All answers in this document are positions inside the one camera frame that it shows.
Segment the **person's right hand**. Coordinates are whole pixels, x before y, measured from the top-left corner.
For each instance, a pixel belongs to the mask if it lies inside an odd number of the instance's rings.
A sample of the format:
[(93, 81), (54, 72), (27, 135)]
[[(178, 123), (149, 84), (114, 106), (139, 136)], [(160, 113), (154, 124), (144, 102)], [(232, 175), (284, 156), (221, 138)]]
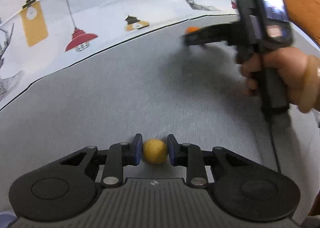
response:
[(262, 68), (276, 70), (287, 86), (287, 97), (302, 113), (315, 109), (319, 111), (319, 58), (307, 55), (298, 48), (286, 47), (267, 52), (262, 56), (254, 54), (241, 64), (242, 76), (247, 78), (249, 92), (257, 90), (253, 73)]

